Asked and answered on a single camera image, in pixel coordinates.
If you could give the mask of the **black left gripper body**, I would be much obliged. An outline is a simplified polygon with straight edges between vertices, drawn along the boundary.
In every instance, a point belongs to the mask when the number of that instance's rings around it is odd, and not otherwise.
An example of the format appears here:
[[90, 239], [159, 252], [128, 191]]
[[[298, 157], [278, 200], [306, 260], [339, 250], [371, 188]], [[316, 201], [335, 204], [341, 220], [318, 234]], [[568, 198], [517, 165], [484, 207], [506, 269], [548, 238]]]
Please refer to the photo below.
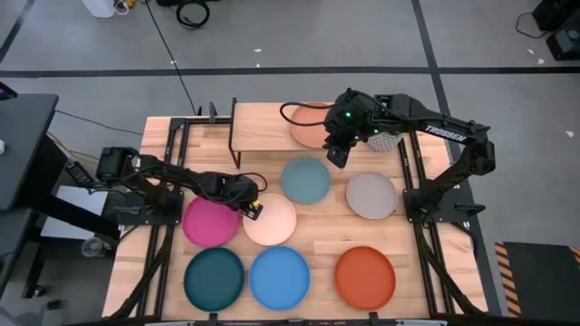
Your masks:
[[213, 202], [242, 211], [258, 200], [258, 185], [250, 177], [224, 173], [212, 173], [211, 176], [214, 184], [211, 190]]

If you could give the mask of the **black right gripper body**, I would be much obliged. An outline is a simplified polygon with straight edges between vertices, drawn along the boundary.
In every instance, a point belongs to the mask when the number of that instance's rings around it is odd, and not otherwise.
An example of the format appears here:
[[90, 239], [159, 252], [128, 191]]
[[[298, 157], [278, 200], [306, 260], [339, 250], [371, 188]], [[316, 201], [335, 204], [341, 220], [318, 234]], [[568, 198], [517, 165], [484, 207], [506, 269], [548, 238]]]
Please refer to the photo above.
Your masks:
[[324, 128], [329, 135], [354, 147], [358, 141], [367, 142], [369, 138], [380, 135], [382, 130], [373, 122], [373, 114], [386, 108], [386, 99], [379, 95], [371, 96], [362, 91], [348, 88], [332, 105], [324, 118]]

